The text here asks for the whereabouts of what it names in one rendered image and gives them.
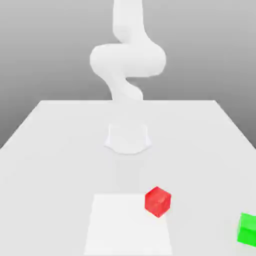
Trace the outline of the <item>small red cube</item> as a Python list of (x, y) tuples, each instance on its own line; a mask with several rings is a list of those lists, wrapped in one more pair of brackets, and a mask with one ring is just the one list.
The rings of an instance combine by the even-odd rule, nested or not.
[(155, 217), (160, 218), (171, 207), (172, 195), (156, 186), (145, 194), (144, 208), (153, 214)]

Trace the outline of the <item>small green cube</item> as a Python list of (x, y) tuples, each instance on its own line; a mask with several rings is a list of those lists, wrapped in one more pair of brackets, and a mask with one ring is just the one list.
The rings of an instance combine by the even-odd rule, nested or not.
[(256, 215), (241, 213), (238, 222), (237, 241), (256, 247)]

